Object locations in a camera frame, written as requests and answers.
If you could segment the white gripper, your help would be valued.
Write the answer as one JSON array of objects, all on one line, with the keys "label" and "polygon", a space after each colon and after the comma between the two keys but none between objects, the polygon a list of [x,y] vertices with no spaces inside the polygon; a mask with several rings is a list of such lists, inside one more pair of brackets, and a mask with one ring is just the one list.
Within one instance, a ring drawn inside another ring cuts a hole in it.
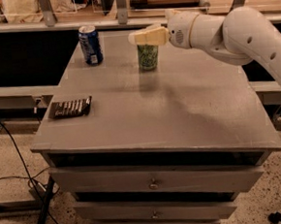
[{"label": "white gripper", "polygon": [[137,30],[131,33],[128,37],[128,41],[136,46],[162,46],[170,39],[174,47],[184,49],[191,48],[191,28],[198,16],[199,13],[190,11],[181,12],[175,9],[166,10],[165,18],[168,20],[168,30],[161,26],[161,24],[151,24],[143,30]]}]

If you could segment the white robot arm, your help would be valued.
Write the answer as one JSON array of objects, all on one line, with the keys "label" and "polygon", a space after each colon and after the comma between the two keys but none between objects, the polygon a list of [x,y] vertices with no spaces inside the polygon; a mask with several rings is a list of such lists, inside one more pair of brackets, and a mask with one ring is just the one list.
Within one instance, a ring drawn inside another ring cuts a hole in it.
[{"label": "white robot arm", "polygon": [[281,86],[281,33],[260,12],[237,7],[226,16],[167,10],[166,26],[152,24],[129,35],[134,45],[201,49],[232,65],[258,62]]}]

